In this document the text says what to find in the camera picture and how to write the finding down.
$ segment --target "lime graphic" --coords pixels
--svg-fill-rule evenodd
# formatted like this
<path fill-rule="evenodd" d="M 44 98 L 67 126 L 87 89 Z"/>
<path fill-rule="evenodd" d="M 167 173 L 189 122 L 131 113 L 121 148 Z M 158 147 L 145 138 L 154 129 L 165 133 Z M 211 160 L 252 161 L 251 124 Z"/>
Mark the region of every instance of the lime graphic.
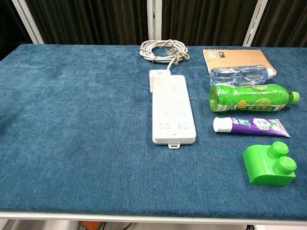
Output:
<path fill-rule="evenodd" d="M 266 98 L 260 98 L 257 101 L 255 101 L 251 106 L 260 106 L 260 107 L 268 107 L 271 106 L 271 101 Z"/>
<path fill-rule="evenodd" d="M 265 90 L 268 86 L 267 85 L 253 85 L 251 88 L 255 90 Z"/>
<path fill-rule="evenodd" d="M 244 100 L 242 100 L 242 101 L 240 101 L 239 103 L 238 103 L 238 105 L 237 105 L 237 107 L 239 108 L 239 109 L 243 109 L 243 108 L 245 108 L 246 106 L 247 106 L 247 102 L 246 101 L 244 101 Z"/>

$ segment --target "green bottle cap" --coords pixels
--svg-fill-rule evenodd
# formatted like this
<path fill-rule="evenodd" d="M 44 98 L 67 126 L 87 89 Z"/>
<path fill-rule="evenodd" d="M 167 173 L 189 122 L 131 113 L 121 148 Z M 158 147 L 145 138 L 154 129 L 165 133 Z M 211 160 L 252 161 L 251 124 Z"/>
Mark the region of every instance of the green bottle cap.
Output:
<path fill-rule="evenodd" d="M 295 104 L 299 101 L 299 93 L 298 92 L 294 92 L 294 91 L 291 91 L 292 95 L 293 95 L 293 100 L 291 102 L 291 104 Z"/>
<path fill-rule="evenodd" d="M 269 148 L 269 154 L 271 154 L 272 156 L 276 158 L 283 157 L 288 152 L 289 152 L 288 146 L 281 141 L 274 142 Z"/>
<path fill-rule="evenodd" d="M 290 157 L 281 157 L 275 163 L 275 168 L 283 174 L 289 174 L 296 169 L 296 162 Z"/>

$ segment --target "green bottle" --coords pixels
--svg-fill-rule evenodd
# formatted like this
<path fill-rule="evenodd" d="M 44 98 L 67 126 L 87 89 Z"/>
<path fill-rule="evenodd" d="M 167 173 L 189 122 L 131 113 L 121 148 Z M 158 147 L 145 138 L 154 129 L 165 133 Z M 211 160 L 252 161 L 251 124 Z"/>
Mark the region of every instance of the green bottle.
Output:
<path fill-rule="evenodd" d="M 213 85 L 209 92 L 210 108 L 214 112 L 228 110 L 276 111 L 286 104 L 299 101 L 297 92 L 280 85 L 228 86 Z"/>
<path fill-rule="evenodd" d="M 286 186 L 296 178 L 295 161 L 287 157 L 288 146 L 280 141 L 272 145 L 252 145 L 243 153 L 251 184 Z"/>

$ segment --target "white power cord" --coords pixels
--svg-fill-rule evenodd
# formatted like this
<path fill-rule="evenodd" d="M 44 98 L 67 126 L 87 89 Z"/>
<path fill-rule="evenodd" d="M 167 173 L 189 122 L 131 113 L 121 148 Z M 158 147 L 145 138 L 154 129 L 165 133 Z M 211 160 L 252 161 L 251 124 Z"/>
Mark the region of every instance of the white power cord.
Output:
<path fill-rule="evenodd" d="M 155 48 L 170 47 L 171 49 L 167 52 L 168 56 L 161 57 L 155 56 L 153 49 Z M 190 56 L 188 54 L 188 49 L 186 46 L 177 40 L 149 40 L 141 44 L 140 55 L 148 61 L 159 62 L 159 63 L 169 63 L 167 70 L 170 69 L 171 65 L 178 64 L 179 61 L 183 59 L 189 60 Z"/>

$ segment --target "plug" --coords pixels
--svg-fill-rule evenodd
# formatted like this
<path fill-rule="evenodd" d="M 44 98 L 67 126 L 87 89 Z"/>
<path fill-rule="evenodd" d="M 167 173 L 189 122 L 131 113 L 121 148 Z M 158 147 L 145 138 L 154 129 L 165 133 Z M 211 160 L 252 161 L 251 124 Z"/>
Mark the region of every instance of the plug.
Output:
<path fill-rule="evenodd" d="M 152 69 L 149 71 L 150 92 L 161 89 L 169 81 L 171 71 L 168 69 Z"/>

